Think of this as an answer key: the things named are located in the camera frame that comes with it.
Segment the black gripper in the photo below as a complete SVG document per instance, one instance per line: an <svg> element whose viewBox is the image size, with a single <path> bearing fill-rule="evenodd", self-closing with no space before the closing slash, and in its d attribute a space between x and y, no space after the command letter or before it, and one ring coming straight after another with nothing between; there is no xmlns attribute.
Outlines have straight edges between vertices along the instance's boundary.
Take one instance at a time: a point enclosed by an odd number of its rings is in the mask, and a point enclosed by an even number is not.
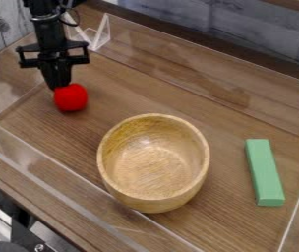
<svg viewBox="0 0 299 252"><path fill-rule="evenodd" d="M87 64L87 42L69 40L58 15L32 16L37 42L18 46L22 68L39 68L47 87L66 87L70 82L71 65Z"/></svg>

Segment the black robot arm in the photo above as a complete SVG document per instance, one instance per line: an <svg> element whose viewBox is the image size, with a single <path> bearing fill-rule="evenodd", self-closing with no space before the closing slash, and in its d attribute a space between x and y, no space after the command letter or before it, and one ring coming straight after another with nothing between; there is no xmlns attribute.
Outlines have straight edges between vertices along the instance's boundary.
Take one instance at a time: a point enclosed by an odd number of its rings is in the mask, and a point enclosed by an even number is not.
<svg viewBox="0 0 299 252"><path fill-rule="evenodd" d="M66 7L62 0L22 0L31 14L37 42L18 46L20 68L38 68L47 87L66 87L71 78L71 67L89 63L85 40L66 38L63 26L75 26L61 19Z"/></svg>

